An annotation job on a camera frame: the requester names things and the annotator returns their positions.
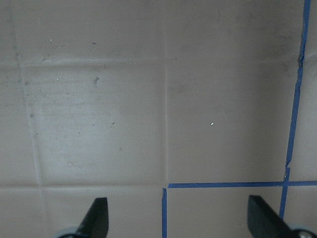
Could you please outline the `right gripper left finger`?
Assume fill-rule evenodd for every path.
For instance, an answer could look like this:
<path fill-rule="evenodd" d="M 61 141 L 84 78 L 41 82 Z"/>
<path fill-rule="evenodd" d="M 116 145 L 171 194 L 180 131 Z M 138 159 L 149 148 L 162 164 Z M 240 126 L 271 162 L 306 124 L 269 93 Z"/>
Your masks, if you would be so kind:
<path fill-rule="evenodd" d="M 75 238 L 106 238 L 109 229 L 107 198 L 96 198 L 76 230 Z"/>

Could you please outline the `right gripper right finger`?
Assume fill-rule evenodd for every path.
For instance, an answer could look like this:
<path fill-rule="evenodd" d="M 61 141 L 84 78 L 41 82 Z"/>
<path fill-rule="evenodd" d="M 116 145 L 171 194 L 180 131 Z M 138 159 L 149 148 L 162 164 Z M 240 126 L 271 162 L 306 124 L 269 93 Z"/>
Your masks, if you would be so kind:
<path fill-rule="evenodd" d="M 303 238 L 303 230 L 292 230 L 261 196 L 250 195 L 247 225 L 254 238 Z"/>

